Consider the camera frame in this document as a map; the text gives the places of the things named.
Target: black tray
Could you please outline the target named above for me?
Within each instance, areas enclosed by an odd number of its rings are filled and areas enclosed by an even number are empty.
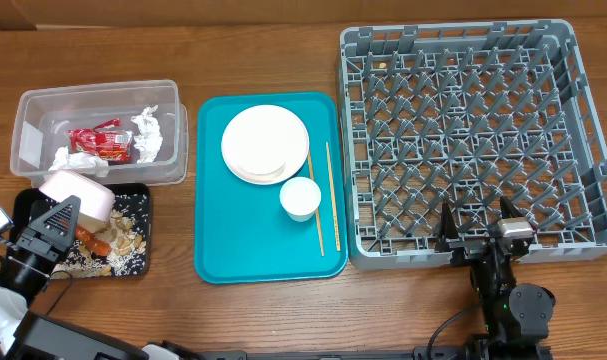
[[[145,252],[132,256],[132,261],[125,263],[125,267],[131,266],[127,270],[112,269],[111,276],[139,276],[147,272],[150,267],[151,253],[151,237],[152,233],[152,197],[150,189],[139,183],[132,184],[116,184],[106,185],[114,195],[116,200],[113,209],[117,211],[126,211],[125,216],[133,217],[135,224],[133,229],[137,230],[143,236],[143,241],[146,242]],[[27,189],[21,191],[14,200],[14,212],[12,213],[12,221],[14,227],[10,230],[10,240],[16,241],[16,237],[20,231],[25,228],[31,219],[40,216],[48,211],[54,204],[52,199],[45,196],[38,189]],[[70,250],[66,263],[73,261],[75,263],[83,263],[84,260],[78,249],[78,240],[75,241],[74,247]],[[102,262],[108,264],[108,259],[99,257],[92,253],[91,261],[97,263]]]

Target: white plate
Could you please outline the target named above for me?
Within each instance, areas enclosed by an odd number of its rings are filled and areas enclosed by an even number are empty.
[[[305,164],[307,129],[293,112],[275,105],[258,105],[238,113],[221,139],[225,165],[252,184],[285,181]]]

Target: crumpled paper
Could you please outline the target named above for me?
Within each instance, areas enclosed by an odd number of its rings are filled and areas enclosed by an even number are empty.
[[[98,156],[90,155],[84,152],[70,154],[67,146],[60,147],[54,154],[54,162],[49,170],[59,169],[85,169],[83,174],[96,175],[97,177],[106,177],[109,170],[92,170],[92,168],[108,166],[106,160]]]
[[[140,152],[137,163],[152,162],[161,149],[163,137],[159,122],[152,114],[159,106],[146,107],[141,115],[132,116],[132,122],[138,125],[140,135],[134,136],[134,148]]]

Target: gray dish rack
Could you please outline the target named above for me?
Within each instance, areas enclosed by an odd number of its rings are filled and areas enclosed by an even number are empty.
[[[507,196],[521,262],[607,253],[607,148],[563,20],[348,28],[339,107],[352,263],[436,267],[440,204],[482,236]]]

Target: chopstick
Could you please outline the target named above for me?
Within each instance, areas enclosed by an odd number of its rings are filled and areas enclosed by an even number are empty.
[[[307,164],[310,167],[310,180],[314,181],[314,171],[312,170],[312,151],[308,151],[307,153]],[[319,246],[321,246],[321,256],[325,256],[325,249],[323,247],[323,232],[321,231],[321,217],[319,216],[318,208],[316,208],[314,214],[316,215],[316,229],[319,232]]]
[[[325,143],[327,150],[327,171],[330,174],[330,194],[332,195],[332,216],[334,217],[334,241],[336,242],[336,251],[341,251],[341,241],[339,240],[339,224],[336,215],[336,197],[334,196],[334,175],[332,174],[332,159],[330,157],[330,144]]]

